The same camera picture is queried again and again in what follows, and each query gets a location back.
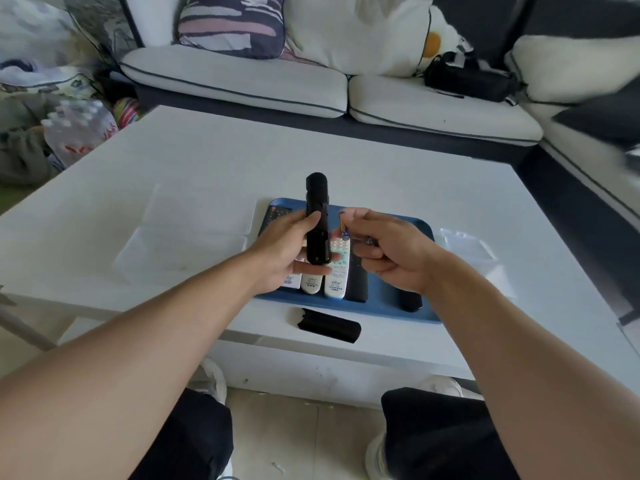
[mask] white coffee table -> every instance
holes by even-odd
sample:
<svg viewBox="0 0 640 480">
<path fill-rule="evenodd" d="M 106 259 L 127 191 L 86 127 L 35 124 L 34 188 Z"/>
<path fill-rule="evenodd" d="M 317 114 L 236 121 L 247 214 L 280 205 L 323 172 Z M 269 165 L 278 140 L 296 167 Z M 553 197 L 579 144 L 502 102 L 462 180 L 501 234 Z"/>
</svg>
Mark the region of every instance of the white coffee table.
<svg viewBox="0 0 640 480">
<path fill-rule="evenodd" d="M 420 217 L 489 243 L 518 306 L 640 393 L 640 358 L 511 167 L 169 107 L 0 217 L 1 292 L 108 319 L 164 290 L 130 285 L 112 268 L 158 183 L 224 188 L 228 202 L 255 196 L 251 242 L 268 202 L 304 199 L 314 171 L 327 175 L 332 203 Z M 472 378 L 442 325 L 336 314 L 362 324 L 355 344 L 301 331 L 299 309 L 254 299 L 213 354 L 232 385 L 342 402 L 372 402 L 430 373 Z"/>
</svg>

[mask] duck plush toy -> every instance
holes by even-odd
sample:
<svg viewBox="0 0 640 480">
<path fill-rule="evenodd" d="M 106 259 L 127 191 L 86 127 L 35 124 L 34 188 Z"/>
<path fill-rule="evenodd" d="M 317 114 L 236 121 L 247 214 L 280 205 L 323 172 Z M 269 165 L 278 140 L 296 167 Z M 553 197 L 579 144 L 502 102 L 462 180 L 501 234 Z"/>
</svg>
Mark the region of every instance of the duck plush toy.
<svg viewBox="0 0 640 480">
<path fill-rule="evenodd" d="M 422 58 L 416 75 L 422 74 L 438 55 L 446 52 L 462 52 L 467 54 L 473 50 L 467 40 L 444 18 L 440 8 L 432 5 L 429 8 L 429 32 L 424 40 Z"/>
</svg>

